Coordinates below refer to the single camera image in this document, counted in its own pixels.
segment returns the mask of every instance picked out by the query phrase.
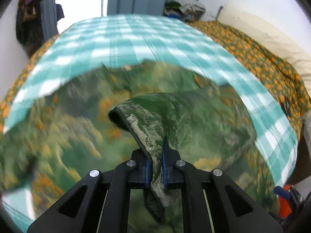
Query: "bedsheet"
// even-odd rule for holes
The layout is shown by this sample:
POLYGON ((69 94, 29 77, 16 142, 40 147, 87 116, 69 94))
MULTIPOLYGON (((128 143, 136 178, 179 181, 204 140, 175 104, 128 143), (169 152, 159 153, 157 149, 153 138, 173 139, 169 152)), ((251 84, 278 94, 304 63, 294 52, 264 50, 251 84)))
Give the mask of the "bedsheet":
POLYGON ((89 169, 111 170, 140 148, 152 158, 153 176, 144 196, 131 194, 129 232, 180 232, 181 197, 162 188, 164 134, 181 158, 200 169, 221 168, 264 209, 278 213, 273 179, 255 147, 256 131, 239 95, 180 66, 150 60, 117 69, 103 65, 36 100, 3 143, 6 161, 19 159, 21 166, 36 158, 31 183, 36 216, 89 169), (119 128, 129 127, 118 118, 123 115, 131 124, 127 131, 119 128))
POLYGON ((288 120, 300 140, 304 115, 311 109, 310 96, 295 68, 232 26, 217 21, 189 23, 210 36, 265 86, 280 104, 288 101, 288 120))
POLYGON ((36 66, 37 62, 40 60, 43 54, 45 54, 46 51, 52 46, 52 44, 58 37, 59 35, 55 35, 54 37, 50 38, 32 55, 29 62, 26 64, 25 68, 21 71, 16 80, 12 83, 9 90, 7 91, 7 94, 2 99, 0 103, 0 140, 3 136, 5 119, 9 116, 11 106, 13 104, 13 101, 15 100, 18 91, 26 82, 27 78, 29 77, 30 73, 36 66))
POLYGON ((143 59, 164 61, 196 71, 217 84, 229 83, 254 123, 256 146, 274 182, 283 185, 293 171, 297 137, 267 89, 231 54, 203 33, 164 17, 118 15, 74 24, 58 38, 18 91, 4 132, 22 120, 38 97, 104 63, 117 68, 143 59))

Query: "folded blanket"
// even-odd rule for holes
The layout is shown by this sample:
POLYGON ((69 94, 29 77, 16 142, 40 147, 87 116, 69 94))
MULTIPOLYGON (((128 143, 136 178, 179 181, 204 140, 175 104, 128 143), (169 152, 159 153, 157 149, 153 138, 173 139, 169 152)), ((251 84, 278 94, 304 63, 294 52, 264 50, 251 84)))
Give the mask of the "folded blanket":
POLYGON ((225 169, 265 209, 277 211, 271 173, 234 89, 153 61, 120 69, 103 66, 36 100, 0 141, 0 188, 12 189, 32 173, 39 216, 88 171, 113 169, 139 146, 153 162, 152 184, 144 194, 151 213, 144 212, 142 194, 133 192, 131 230, 173 232, 182 227, 182 217, 179 195, 161 184, 164 135, 184 160, 204 170, 225 169), (131 133, 110 121, 112 107, 110 118, 131 133))

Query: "checkered tablecloth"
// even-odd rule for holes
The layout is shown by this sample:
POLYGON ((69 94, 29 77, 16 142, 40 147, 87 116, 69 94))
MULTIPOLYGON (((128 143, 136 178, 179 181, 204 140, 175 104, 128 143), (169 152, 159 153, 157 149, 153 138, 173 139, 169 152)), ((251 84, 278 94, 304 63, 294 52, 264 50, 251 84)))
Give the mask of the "checkered tablecloth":
POLYGON ((4 132, 24 119, 35 99, 102 64, 134 65, 144 59, 183 66, 228 82, 246 105, 257 131, 257 147, 276 185, 283 185, 297 158, 297 137, 281 107, 265 87, 222 46, 175 19, 117 15, 72 25, 43 55, 19 90, 4 132))

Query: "orange floral fabric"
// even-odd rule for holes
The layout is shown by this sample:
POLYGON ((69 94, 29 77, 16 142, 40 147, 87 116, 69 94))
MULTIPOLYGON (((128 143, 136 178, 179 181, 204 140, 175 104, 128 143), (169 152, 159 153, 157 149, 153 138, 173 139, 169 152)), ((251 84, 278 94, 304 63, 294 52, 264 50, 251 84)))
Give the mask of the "orange floral fabric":
POLYGON ((221 44, 257 77, 277 102, 289 102, 288 120, 300 140, 302 116, 311 109, 311 103, 304 82, 294 67, 231 26, 217 21, 188 24, 221 44))
POLYGON ((10 86, 6 96, 3 98, 2 102, 0 102, 0 139, 3 135, 4 128, 4 120, 8 117, 11 105, 15 99, 15 96, 18 93, 18 90, 23 86, 29 74, 37 64, 38 60, 45 54, 45 52, 52 46, 54 41, 59 37, 59 35, 55 35, 46 41, 30 58, 28 64, 21 71, 19 76, 10 86))

